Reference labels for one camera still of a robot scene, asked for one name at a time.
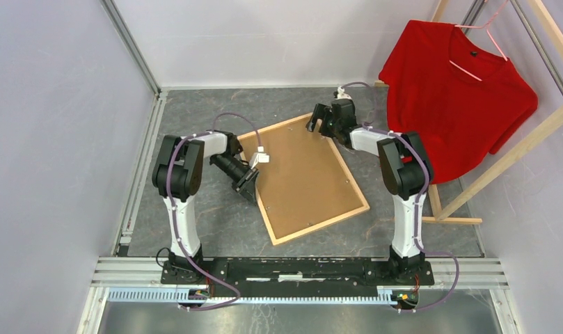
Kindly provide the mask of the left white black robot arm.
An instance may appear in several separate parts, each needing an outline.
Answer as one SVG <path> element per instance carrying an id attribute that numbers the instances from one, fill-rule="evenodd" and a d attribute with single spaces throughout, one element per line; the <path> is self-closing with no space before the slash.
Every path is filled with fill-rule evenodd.
<path id="1" fill-rule="evenodd" d="M 249 161 L 238 156 L 243 147 L 231 132 L 207 131 L 190 136 L 164 137 L 152 172 L 152 184 L 168 212 L 171 247 L 164 270 L 179 274 L 187 283 L 199 282 L 205 274 L 202 246 L 196 229 L 195 199 L 208 161 L 232 181 L 232 189 L 252 203 L 257 202 L 258 164 L 269 163 L 262 145 Z"/>

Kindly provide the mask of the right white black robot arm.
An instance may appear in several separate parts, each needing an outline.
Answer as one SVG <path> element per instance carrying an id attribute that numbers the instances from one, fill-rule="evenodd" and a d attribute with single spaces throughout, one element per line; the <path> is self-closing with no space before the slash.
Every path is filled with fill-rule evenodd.
<path id="1" fill-rule="evenodd" d="M 420 136 L 358 124 L 355 105 L 349 98 L 334 100 L 329 106 L 316 104 L 306 129 L 318 130 L 346 148 L 379 158 L 383 183 L 395 206 L 388 275 L 397 284 L 407 283 L 425 262 L 421 215 L 433 173 Z"/>

